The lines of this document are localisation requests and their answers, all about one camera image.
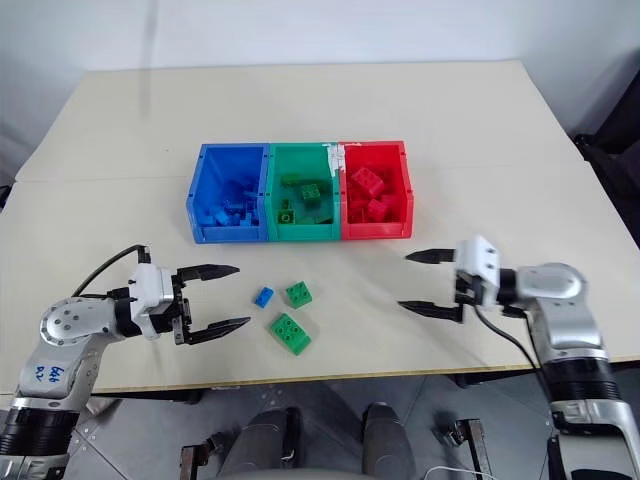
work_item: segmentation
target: white table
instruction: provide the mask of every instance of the white table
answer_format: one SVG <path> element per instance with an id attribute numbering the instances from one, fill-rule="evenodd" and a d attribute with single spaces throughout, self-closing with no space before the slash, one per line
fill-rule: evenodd
<path id="1" fill-rule="evenodd" d="M 522 367 L 520 353 L 472 316 L 460 326 L 416 316 L 395 303 L 429 299 L 451 304 L 450 265 L 425 266 L 402 257 L 418 249 L 453 247 L 474 233 L 495 242 L 505 266 L 563 261 L 581 270 L 590 281 L 589 305 L 614 360 L 640 358 L 636 246 L 518 63 L 331 67 L 325 75 L 333 85 L 330 93 L 320 88 L 321 71 L 264 67 L 154 72 L 154 106 L 146 120 L 138 118 L 133 94 L 126 96 L 136 90 L 135 73 L 92 74 L 81 83 L 20 172 L 0 215 L 0 393 L 13 391 L 19 369 L 36 344 L 42 311 L 69 295 L 104 259 L 133 243 L 149 245 L 154 262 L 170 268 L 198 263 L 240 267 L 231 277 L 192 283 L 185 293 L 192 302 L 195 328 L 241 315 L 252 320 L 222 340 L 193 347 L 176 347 L 170 335 L 153 343 L 135 338 L 113 345 L 105 353 L 96 385 L 103 392 Z M 474 82 L 467 79 L 473 76 L 484 85 L 485 95 L 482 88 L 460 95 L 457 88 L 446 87 L 471 87 Z M 382 96 L 383 77 L 391 84 L 404 79 L 402 88 L 398 85 L 389 97 Z M 433 86 L 434 77 L 440 79 L 439 97 L 449 97 L 448 109 L 447 102 L 424 89 L 425 84 Z M 242 78 L 262 86 L 247 94 L 262 109 L 255 107 L 253 116 L 245 118 L 250 134 L 244 138 L 238 122 L 249 112 L 242 106 Z M 221 83 L 228 90 L 224 96 L 214 95 L 221 104 L 205 129 L 199 122 L 208 116 L 198 105 L 210 109 L 213 101 L 194 98 L 206 97 L 211 84 Z M 344 93 L 352 83 L 360 87 L 351 93 L 362 102 L 362 91 L 368 92 L 376 108 L 365 115 L 354 101 L 346 113 L 331 114 L 324 105 L 335 103 L 329 100 L 335 96 L 352 98 Z M 314 115 L 305 117 L 297 101 L 310 85 L 317 87 L 318 96 L 324 92 L 326 101 L 311 101 Z M 499 102 L 498 90 L 506 92 L 508 105 Z M 100 91 L 114 92 L 111 101 Z M 493 108 L 481 105 L 489 102 L 487 96 L 497 102 Z M 463 103 L 473 99 L 476 103 L 465 110 Z M 439 107 L 424 111 L 427 103 Z M 174 105 L 181 121 L 168 115 L 168 105 Z M 101 115 L 95 113 L 98 106 Z M 269 115 L 267 106 L 272 107 Z M 129 107 L 135 115 L 127 116 Z M 225 110 L 227 122 L 222 121 Z M 503 115 L 507 110 L 509 118 Z M 444 118 L 447 111 L 453 113 Z M 116 125 L 118 115 L 122 120 Z M 441 121 L 432 115 L 440 115 Z M 268 116 L 273 117 L 268 124 L 257 121 Z M 374 133 L 365 135 L 365 127 Z M 340 135 L 341 128 L 347 133 Z M 502 129 L 508 134 L 501 135 Z M 110 141 L 105 130 L 111 132 Z M 216 133 L 207 137 L 206 130 Z M 416 196 L 412 239 L 194 244 L 184 200 L 200 143 L 341 138 L 405 139 Z M 93 145 L 92 153 L 80 156 L 78 143 Z M 114 265 L 90 291 L 124 285 L 132 268 L 133 260 Z M 297 280 L 305 280 L 314 301 L 291 311 L 281 291 Z M 280 291 L 264 311 L 252 304 L 263 285 Z M 313 338 L 299 357 L 267 331 L 283 311 Z M 528 344 L 522 322 L 503 319 L 497 311 L 491 318 Z"/>

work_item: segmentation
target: gray floor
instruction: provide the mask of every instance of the gray floor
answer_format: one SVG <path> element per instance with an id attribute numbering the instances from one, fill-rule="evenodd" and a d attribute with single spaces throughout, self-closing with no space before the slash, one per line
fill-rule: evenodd
<path id="1" fill-rule="evenodd" d="M 637 417 L 640 372 L 627 370 L 618 378 Z M 308 466 L 359 472 L 360 417 L 373 401 L 387 402 L 402 419 L 420 478 L 435 465 L 472 466 L 466 447 L 443 447 L 432 434 L 436 419 L 447 416 L 482 420 L 498 479 L 546 477 L 548 409 L 535 378 L 524 375 L 466 389 L 443 376 L 409 376 L 215 390 L 196 405 L 122 400 L 77 427 L 65 478 L 176 479 L 183 445 L 238 430 L 264 409 L 291 405 L 304 415 Z M 198 478 L 215 477 L 218 466 L 212 458 Z M 430 476 L 463 478 L 473 477 L 442 471 Z"/>

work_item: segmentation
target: red lego brick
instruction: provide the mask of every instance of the red lego brick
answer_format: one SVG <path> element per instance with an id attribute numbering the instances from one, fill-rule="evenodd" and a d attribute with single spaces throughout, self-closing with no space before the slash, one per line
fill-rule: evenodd
<path id="1" fill-rule="evenodd" d="M 364 223 L 364 210 L 350 210 L 349 211 L 349 223 Z"/>
<path id="2" fill-rule="evenodd" d="M 387 216 L 389 207 L 386 204 L 379 202 L 373 198 L 367 206 L 367 216 L 372 222 L 380 223 L 384 222 L 384 217 Z"/>
<path id="3" fill-rule="evenodd" d="M 349 198 L 349 210 L 361 210 L 369 205 L 369 200 L 364 197 Z"/>
<path id="4" fill-rule="evenodd" d="M 351 176 L 351 180 L 367 192 L 371 198 L 376 198 L 384 190 L 384 182 L 367 167 L 361 167 Z"/>
<path id="5" fill-rule="evenodd" d="M 380 201 L 389 207 L 389 210 L 393 210 L 399 204 L 398 195 L 393 193 L 380 195 Z"/>

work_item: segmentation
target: cable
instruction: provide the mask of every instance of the cable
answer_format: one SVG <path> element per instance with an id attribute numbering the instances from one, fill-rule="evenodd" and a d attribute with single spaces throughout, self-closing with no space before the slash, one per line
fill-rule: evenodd
<path id="1" fill-rule="evenodd" d="M 102 272 L 104 272 L 107 268 L 109 268 L 111 265 L 116 263 L 121 258 L 126 257 L 127 255 L 129 255 L 130 253 L 133 253 L 133 252 L 138 252 L 138 263 L 148 263 L 150 261 L 149 254 L 147 253 L 147 247 L 145 247 L 144 245 L 131 245 L 129 248 L 125 248 L 120 253 L 115 254 L 109 260 L 107 260 L 102 265 L 100 265 L 98 268 L 96 268 L 91 273 L 91 275 L 89 275 L 85 279 L 85 281 L 82 282 L 80 284 L 80 286 L 75 289 L 75 291 L 71 294 L 71 296 L 72 297 L 80 296 L 80 294 L 83 292 L 83 290 L 85 288 L 87 288 L 87 286 L 91 282 L 93 282 L 98 275 L 100 275 Z"/>
<path id="2" fill-rule="evenodd" d="M 432 467 L 429 470 L 427 470 L 427 473 L 424 474 L 424 477 L 422 478 L 422 480 L 427 480 L 427 478 L 429 477 L 429 474 L 431 472 L 435 472 L 436 470 L 449 470 L 450 472 L 473 473 L 474 475 L 482 475 L 483 477 L 490 478 L 491 480 L 498 480 L 496 477 L 494 477 L 493 475 L 489 475 L 488 473 L 476 472 L 475 470 L 466 470 L 464 468 L 445 467 L 442 465 L 439 465 L 437 467 Z"/>
<path id="3" fill-rule="evenodd" d="M 505 340 L 510 341 L 511 343 L 513 343 L 516 347 L 518 347 L 518 350 L 520 350 L 522 352 L 522 354 L 527 357 L 527 360 L 529 362 L 529 364 L 531 365 L 531 368 L 533 368 L 534 370 L 537 370 L 538 367 L 536 367 L 536 364 L 533 362 L 533 359 L 531 358 L 531 355 L 529 355 L 529 352 L 527 352 L 524 347 L 522 346 L 522 344 L 515 339 L 515 337 L 512 337 L 511 335 L 509 335 L 507 332 L 505 332 L 504 330 L 500 330 L 498 327 L 496 327 L 493 323 L 491 323 L 489 321 L 489 319 L 487 317 L 485 317 L 483 315 L 483 313 L 480 311 L 480 309 L 478 308 L 477 305 L 472 305 L 473 306 L 473 310 L 476 312 L 476 315 L 478 316 L 478 318 L 480 319 L 480 321 L 482 323 L 485 324 L 485 326 L 491 330 L 493 333 L 500 335 L 502 338 L 504 338 Z"/>
<path id="4" fill-rule="evenodd" d="M 476 315 L 478 316 L 480 321 L 482 323 L 484 323 L 484 325 L 489 330 L 491 330 L 493 333 L 495 333 L 497 335 L 500 335 L 502 338 L 504 338 L 505 340 L 508 340 L 509 342 L 513 343 L 516 347 L 518 347 L 518 350 L 520 350 L 522 352 L 522 354 L 527 358 L 527 361 L 531 365 L 531 368 L 533 369 L 533 372 L 536 374 L 536 379 L 538 380 L 538 383 L 540 384 L 540 388 L 542 388 L 542 392 L 547 397 L 547 400 L 549 400 L 549 398 L 550 398 L 549 397 L 549 390 L 547 389 L 547 383 L 546 383 L 545 378 L 544 378 L 544 372 L 536 366 L 536 364 L 534 363 L 533 359 L 531 358 L 531 355 L 529 355 L 529 352 L 527 352 L 525 350 L 525 348 L 522 346 L 522 344 L 518 340 L 516 340 L 515 337 L 509 335 L 504 330 L 500 330 L 493 323 L 491 323 L 489 321 L 489 319 L 487 317 L 485 317 L 484 314 L 480 311 L 480 309 L 478 308 L 477 305 L 472 305 L 472 307 L 473 307 L 473 310 L 476 312 Z"/>

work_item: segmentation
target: small blue brick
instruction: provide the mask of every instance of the small blue brick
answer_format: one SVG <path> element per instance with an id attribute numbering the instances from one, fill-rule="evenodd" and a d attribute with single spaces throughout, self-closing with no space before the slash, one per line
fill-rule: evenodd
<path id="1" fill-rule="evenodd" d="M 258 305 L 260 308 L 264 308 L 267 306 L 267 303 L 269 303 L 269 300 L 271 300 L 272 296 L 273 296 L 273 290 L 271 290 L 268 287 L 264 287 L 260 292 L 260 295 L 258 295 L 258 298 L 256 298 L 256 301 L 254 303 Z"/>
<path id="2" fill-rule="evenodd" d="M 214 215 L 214 217 L 215 217 L 215 219 L 218 221 L 218 223 L 219 223 L 220 225 L 223 225 L 223 226 L 229 225 L 229 223 L 230 223 L 230 221 L 231 221 L 231 220 L 229 219 L 229 215 L 227 215 L 227 214 L 225 213 L 225 211 L 224 211 L 224 210 L 220 210 L 220 211 L 218 211 L 218 212 Z"/>

